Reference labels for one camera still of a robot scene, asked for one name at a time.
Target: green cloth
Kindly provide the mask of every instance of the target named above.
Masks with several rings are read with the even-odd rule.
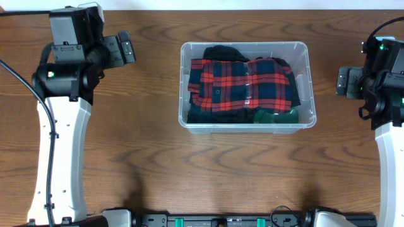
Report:
[[[298,124],[299,114],[296,109],[292,107],[289,113],[268,113],[264,110],[258,110],[254,116],[255,124]]]

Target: plaid shirt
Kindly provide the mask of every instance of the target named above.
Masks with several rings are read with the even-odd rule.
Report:
[[[242,108],[289,112],[291,87],[287,73],[271,58],[247,63],[192,59],[188,90],[191,104],[202,112]]]

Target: green tape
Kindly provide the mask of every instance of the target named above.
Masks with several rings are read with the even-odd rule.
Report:
[[[265,227],[265,219],[258,218],[257,219],[257,227]]]
[[[182,218],[176,218],[175,227],[184,227],[184,220]]]

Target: white wall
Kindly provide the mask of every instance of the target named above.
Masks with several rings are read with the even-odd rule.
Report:
[[[63,8],[93,0],[0,0],[6,11]],[[404,0],[98,0],[103,9],[404,9]]]

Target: wooden table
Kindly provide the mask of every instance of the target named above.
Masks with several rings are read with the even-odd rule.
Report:
[[[379,156],[363,101],[335,95],[340,66],[361,66],[360,42],[402,11],[106,11],[104,35],[129,30],[138,61],[105,72],[85,142],[88,213],[269,213],[321,205],[379,214]],[[402,23],[381,35],[404,38]],[[192,135],[178,123],[184,42],[303,41],[318,115],[292,135]],[[0,18],[0,58],[30,81],[52,41],[47,16]],[[37,177],[32,94],[0,69],[0,225],[26,221]]]

